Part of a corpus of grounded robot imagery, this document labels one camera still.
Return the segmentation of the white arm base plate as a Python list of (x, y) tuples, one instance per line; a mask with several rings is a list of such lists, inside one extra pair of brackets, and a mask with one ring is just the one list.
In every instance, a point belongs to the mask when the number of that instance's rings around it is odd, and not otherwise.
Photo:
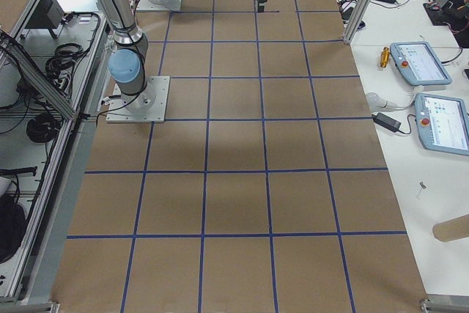
[(182, 0), (139, 0), (137, 12), (179, 12)]
[(114, 95), (119, 97), (110, 102), (110, 113), (106, 115), (109, 123), (162, 123), (166, 117), (166, 107), (169, 95), (169, 76), (147, 76), (146, 89), (131, 104), (125, 106), (133, 98), (121, 95), (117, 84), (114, 85)]

